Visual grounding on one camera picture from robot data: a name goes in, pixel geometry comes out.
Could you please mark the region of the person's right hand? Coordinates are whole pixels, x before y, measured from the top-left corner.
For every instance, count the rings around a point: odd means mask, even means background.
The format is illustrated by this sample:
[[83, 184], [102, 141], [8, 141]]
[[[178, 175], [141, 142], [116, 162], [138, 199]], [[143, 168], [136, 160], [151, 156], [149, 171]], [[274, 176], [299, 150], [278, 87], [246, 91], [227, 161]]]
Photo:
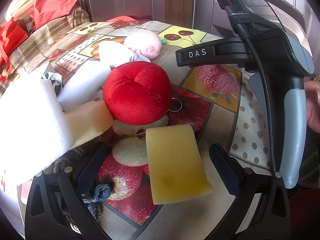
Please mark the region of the person's right hand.
[[304, 82], [307, 125], [316, 133], [320, 132], [319, 87], [319, 81]]

